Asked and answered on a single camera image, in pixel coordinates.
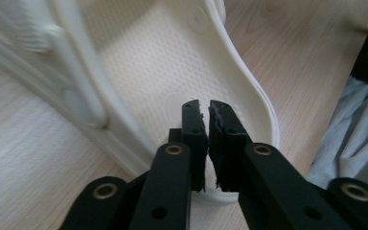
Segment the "gray cloth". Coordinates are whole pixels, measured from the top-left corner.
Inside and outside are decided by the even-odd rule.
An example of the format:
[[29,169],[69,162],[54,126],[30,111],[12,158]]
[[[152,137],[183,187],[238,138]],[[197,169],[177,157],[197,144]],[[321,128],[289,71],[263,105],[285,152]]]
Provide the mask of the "gray cloth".
[[368,183],[368,84],[349,78],[307,180],[322,188],[336,177]]

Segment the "textured plastic surface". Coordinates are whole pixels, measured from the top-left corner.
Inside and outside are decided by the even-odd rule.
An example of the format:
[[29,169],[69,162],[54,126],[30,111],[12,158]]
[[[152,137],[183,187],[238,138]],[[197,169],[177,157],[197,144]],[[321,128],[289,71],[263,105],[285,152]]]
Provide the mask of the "textured plastic surface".
[[[181,105],[192,99],[204,113],[209,100],[231,104],[254,141],[278,145],[271,103],[233,47],[216,1],[54,0],[40,7],[50,15],[41,25],[50,53],[32,52],[1,23],[11,44],[0,39],[0,63],[128,173],[149,168],[169,128],[181,126]],[[237,199],[211,189],[211,164],[206,179],[207,193],[193,196],[198,203]]]

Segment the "light wood surface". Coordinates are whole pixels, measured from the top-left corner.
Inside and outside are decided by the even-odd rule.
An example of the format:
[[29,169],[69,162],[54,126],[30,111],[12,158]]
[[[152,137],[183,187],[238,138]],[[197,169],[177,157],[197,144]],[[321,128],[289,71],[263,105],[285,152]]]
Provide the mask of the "light wood surface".
[[[226,28],[276,109],[281,151],[306,173],[368,29],[368,1],[226,1]],[[57,229],[83,187],[130,180],[0,68],[0,229]],[[246,229],[239,206],[193,208],[192,229]]]

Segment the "gray fabric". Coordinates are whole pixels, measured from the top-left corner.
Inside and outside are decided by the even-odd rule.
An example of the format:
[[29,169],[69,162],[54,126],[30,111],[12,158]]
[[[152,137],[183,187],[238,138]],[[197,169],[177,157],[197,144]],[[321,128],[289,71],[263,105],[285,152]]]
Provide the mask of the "gray fabric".
[[327,188],[336,177],[368,183],[368,84],[349,78],[307,180]]

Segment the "wooden floor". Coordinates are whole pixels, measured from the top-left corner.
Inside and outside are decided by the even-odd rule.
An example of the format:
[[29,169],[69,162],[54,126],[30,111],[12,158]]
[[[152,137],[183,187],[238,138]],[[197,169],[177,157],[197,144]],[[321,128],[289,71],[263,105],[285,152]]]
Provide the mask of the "wooden floor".
[[[225,1],[226,28],[276,109],[281,151],[306,173],[368,29],[368,1]],[[0,230],[58,229],[117,165],[0,68]],[[247,229],[237,204],[193,207],[191,229]]]

